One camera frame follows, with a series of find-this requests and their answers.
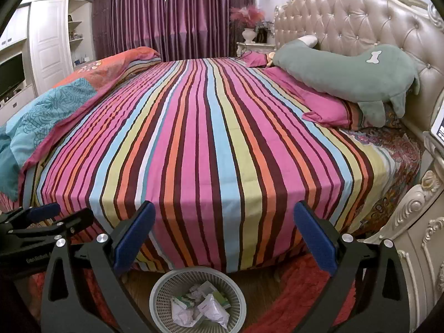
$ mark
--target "tufted leather headboard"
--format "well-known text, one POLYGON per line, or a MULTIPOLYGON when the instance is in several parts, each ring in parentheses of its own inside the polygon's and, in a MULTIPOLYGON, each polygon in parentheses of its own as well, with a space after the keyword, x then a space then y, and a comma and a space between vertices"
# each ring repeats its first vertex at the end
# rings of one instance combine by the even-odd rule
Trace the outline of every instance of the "tufted leather headboard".
POLYGON ((346 56, 374 44, 403 49, 420 77, 420 93, 407 96, 403 120, 420 137, 430 129, 444 89, 444 33, 430 19, 396 0, 292 0, 275 16, 277 49, 308 34, 317 36, 320 50, 346 56))

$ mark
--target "striped bed sheet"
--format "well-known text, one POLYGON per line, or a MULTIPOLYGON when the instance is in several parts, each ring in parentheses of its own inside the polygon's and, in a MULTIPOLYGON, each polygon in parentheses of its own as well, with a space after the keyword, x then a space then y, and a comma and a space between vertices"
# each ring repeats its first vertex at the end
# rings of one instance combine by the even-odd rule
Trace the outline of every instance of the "striped bed sheet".
MULTIPOLYGON (((261 69, 236 59, 165 62, 114 89, 26 172, 20 203, 93 210, 90 240, 145 200, 156 223, 139 268, 225 272, 297 254, 305 200, 337 230, 378 230, 412 185, 417 142, 403 129, 329 129, 261 69)), ((0 196, 0 207, 12 202, 0 196)))

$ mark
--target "flower arrangement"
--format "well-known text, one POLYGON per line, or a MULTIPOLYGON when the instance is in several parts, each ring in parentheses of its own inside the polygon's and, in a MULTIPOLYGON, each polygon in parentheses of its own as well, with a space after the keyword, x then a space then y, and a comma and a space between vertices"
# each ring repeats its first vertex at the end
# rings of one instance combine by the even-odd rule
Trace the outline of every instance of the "flower arrangement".
POLYGON ((232 7, 230 9, 231 21, 244 24, 248 29, 254 29, 260 21, 264 20, 264 12, 253 5, 245 6, 241 9, 232 7))

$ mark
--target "silver bolt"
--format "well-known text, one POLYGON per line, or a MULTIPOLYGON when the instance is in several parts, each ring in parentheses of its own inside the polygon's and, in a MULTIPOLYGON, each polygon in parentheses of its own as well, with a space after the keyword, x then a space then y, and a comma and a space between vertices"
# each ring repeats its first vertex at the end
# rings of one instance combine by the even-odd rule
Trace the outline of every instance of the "silver bolt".
POLYGON ((393 248, 393 242, 392 242, 390 239, 386 239, 386 240, 384 240, 384 245, 385 245, 387 248, 393 248))
POLYGON ((62 239, 59 239, 55 245, 58 246, 59 248, 61 248, 65 245, 65 243, 66 243, 66 240, 62 238, 62 239))
POLYGON ((353 237, 350 234, 346 233, 342 235, 342 240, 347 243, 351 243, 353 241, 353 237))
POLYGON ((106 241, 108 240, 108 235, 106 235, 106 234, 99 234, 99 235, 97 236, 96 240, 97 240, 99 243, 104 243, 104 242, 106 242, 106 241))

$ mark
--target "vase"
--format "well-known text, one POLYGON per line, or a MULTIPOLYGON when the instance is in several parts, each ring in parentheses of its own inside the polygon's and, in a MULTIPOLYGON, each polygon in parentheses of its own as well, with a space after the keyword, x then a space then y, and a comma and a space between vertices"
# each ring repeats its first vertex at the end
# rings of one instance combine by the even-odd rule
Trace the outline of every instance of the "vase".
POLYGON ((245 29, 242 32, 242 36, 244 37, 247 44, 251 44, 253 42, 253 39, 256 37, 256 32, 254 29, 245 29))

